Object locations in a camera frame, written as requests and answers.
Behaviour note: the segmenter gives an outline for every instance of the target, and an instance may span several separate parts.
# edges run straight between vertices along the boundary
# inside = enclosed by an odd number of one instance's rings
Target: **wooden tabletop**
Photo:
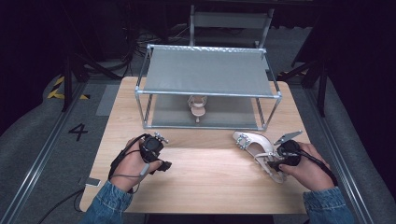
[[[80,208],[86,211],[106,182],[110,163],[127,141],[159,132],[169,140],[160,159],[172,162],[166,172],[148,175],[126,212],[162,214],[303,214],[303,192],[292,176],[277,184],[233,140],[233,130],[143,129],[134,97],[136,77],[125,77],[113,105],[90,177],[102,180],[87,187]],[[303,131],[296,141],[309,142],[290,89],[278,82],[283,99],[265,135],[275,142],[284,133]],[[272,109],[263,106],[266,113]]]

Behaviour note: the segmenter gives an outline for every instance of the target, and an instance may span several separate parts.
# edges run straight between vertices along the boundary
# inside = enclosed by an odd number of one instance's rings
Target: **glass shelf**
[[[265,49],[148,45],[143,62],[143,68],[148,65],[146,84],[140,86],[142,68],[135,88],[144,128],[264,131],[282,98],[270,69],[276,90],[271,89],[265,54]],[[142,94],[149,96],[145,113]],[[199,123],[187,103],[191,95],[207,96]],[[261,98],[275,100],[266,121]]]

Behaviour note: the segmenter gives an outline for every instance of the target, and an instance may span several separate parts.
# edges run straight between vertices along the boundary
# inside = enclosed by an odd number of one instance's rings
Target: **translucent shelf panel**
[[[154,46],[143,92],[272,96],[264,49]]]
[[[208,111],[195,122],[195,116],[187,106],[189,96],[163,94],[155,101],[153,127],[206,127],[224,129],[257,129],[257,121],[251,100],[247,97],[212,96],[207,99]]]

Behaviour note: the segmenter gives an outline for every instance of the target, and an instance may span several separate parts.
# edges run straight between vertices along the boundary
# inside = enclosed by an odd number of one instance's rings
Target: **white sandal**
[[[187,103],[191,109],[191,113],[196,117],[195,122],[199,123],[199,118],[205,114],[205,104],[207,96],[192,95]]]
[[[279,171],[277,175],[274,175],[271,172],[272,168],[267,164],[268,161],[273,161],[277,156],[271,142],[265,136],[256,133],[234,132],[233,139],[236,140],[236,144],[241,149],[246,150],[253,156],[254,160],[276,183],[281,184],[286,180],[283,172]]]

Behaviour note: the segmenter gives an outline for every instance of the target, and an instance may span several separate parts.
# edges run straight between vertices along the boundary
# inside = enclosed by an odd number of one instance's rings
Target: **blue sleeve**
[[[132,201],[132,194],[126,193],[109,181],[99,190],[92,204],[79,224],[122,223],[122,213]]]
[[[338,187],[306,192],[304,193],[304,203],[310,224],[354,223],[352,213]]]

